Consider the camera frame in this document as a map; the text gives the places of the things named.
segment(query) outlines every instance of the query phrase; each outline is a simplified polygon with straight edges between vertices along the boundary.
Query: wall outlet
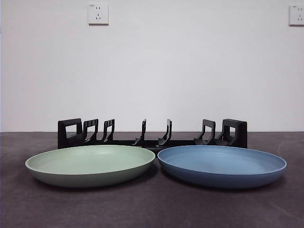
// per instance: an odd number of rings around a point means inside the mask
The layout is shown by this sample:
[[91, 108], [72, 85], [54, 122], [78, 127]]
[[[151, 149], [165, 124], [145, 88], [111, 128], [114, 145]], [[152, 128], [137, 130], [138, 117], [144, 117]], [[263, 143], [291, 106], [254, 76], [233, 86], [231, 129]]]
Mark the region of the wall outlet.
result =
[[109, 24], [108, 3], [90, 4], [87, 6], [87, 22], [89, 25]]
[[289, 6], [289, 25], [304, 26], [304, 5]]

